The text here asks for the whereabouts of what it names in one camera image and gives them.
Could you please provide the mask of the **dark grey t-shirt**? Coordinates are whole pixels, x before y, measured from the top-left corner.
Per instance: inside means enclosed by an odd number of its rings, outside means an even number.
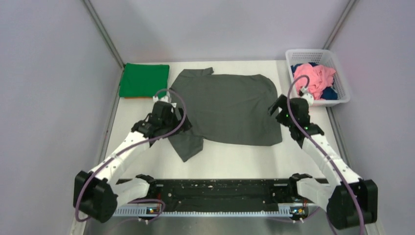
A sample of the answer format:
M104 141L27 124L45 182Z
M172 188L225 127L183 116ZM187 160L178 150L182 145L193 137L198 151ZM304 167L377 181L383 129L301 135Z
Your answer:
M170 87L185 102L192 127L168 139L183 162L203 150L204 140L273 146L281 126L268 109L278 97L274 83L256 75L214 74L213 68L183 70Z

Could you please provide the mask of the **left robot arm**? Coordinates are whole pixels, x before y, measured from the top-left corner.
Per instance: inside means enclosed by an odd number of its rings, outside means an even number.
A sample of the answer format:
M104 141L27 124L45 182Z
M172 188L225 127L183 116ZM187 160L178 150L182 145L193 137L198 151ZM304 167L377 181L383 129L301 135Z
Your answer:
M105 160L90 171L80 171L74 179L73 206L78 222L91 218L107 222L125 204L142 199L152 202L157 189L150 176L138 176L127 182L119 179L136 157L145 153L158 140L191 128L187 106L156 100L152 111L136 122L126 138Z

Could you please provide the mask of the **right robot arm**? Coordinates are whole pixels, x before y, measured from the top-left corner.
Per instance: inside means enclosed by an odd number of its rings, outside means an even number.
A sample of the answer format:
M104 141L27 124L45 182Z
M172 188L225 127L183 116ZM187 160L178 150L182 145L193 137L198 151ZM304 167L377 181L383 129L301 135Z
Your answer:
M269 108L276 120L287 127L291 138L314 161L327 184L308 174L293 174L287 196L294 202L303 198L323 209L336 229L363 228L378 219L378 187L354 172L332 148L324 131L311 122L308 100L280 95Z

